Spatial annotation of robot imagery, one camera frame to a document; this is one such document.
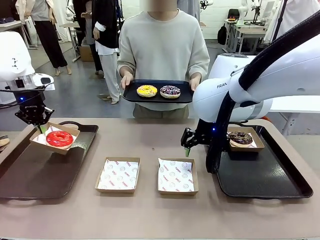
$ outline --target yellow donut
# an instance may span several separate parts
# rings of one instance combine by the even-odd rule
[[[136,92],[141,97],[151,98],[157,94],[158,89],[154,86],[151,86],[151,85],[142,85],[142,86],[138,87]]]

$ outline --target open cardboard box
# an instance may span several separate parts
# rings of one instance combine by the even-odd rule
[[[47,124],[44,125],[45,129],[47,130],[50,126],[53,126],[55,128],[58,128],[62,131],[65,131],[73,136],[77,137],[79,136],[80,134],[80,131],[78,129],[75,129],[75,128],[71,128],[71,127],[67,127],[67,126],[64,126],[64,125],[59,125],[59,124],[56,124],[56,123],[52,123],[52,122],[48,122]],[[36,142],[34,141],[34,139],[39,136],[41,134],[40,130],[37,129],[36,132],[30,137],[30,143],[32,145],[35,145],[35,146],[38,146],[39,148],[44,148],[44,149],[47,149],[49,151],[52,151],[52,152],[55,152],[55,153],[58,153],[58,154],[62,154],[62,155],[66,155],[69,151],[69,149],[71,149],[73,147],[73,145],[71,145],[70,148],[68,149],[61,149],[61,148],[58,148],[58,147],[54,147],[54,146],[49,146],[49,145],[46,145],[46,144],[42,144],[42,143],[39,143],[39,142]]]
[[[261,141],[256,131],[250,126],[229,126],[228,133],[230,132],[242,132],[246,134],[250,133],[254,143],[256,144],[256,147],[237,147],[231,145],[230,143],[230,150],[233,152],[259,152],[265,148],[265,145]]]
[[[191,171],[192,171],[192,181],[193,181],[193,188],[194,191],[163,191],[159,189],[159,183],[158,183],[158,192],[162,195],[191,195],[194,196],[199,192],[199,184],[198,184],[198,175],[197,175],[197,169],[196,169],[196,163],[195,160],[192,158],[162,158],[162,160],[167,161],[176,161],[176,162],[186,162],[186,163],[192,163],[191,165]]]
[[[98,188],[99,186],[99,182],[100,182],[100,178],[101,175],[103,173],[104,167],[105,167],[105,163],[106,161],[118,161],[118,162],[134,162],[134,163],[138,163],[138,169],[136,172],[136,178],[135,178],[135,185],[134,185],[134,189],[101,189]],[[105,158],[105,162],[103,163],[103,167],[99,172],[98,178],[95,182],[95,189],[101,193],[113,193],[113,194],[133,194],[137,188],[137,183],[138,183],[138,177],[139,177],[139,171],[140,171],[140,158],[139,157],[106,157]]]

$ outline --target black pants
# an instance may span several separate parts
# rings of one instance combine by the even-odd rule
[[[50,21],[34,21],[34,26],[53,67],[56,69],[67,66],[68,63],[61,51],[57,33],[52,23]]]
[[[97,50],[96,50],[96,44],[91,44],[90,48],[91,48],[91,53],[92,53],[92,57],[93,57],[94,65],[95,65],[95,70],[96,71],[103,71],[100,57],[99,57]]]

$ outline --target white pants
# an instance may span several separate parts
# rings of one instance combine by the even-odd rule
[[[117,53],[100,55],[100,60],[112,102],[118,102],[120,98],[120,88],[117,80]]]

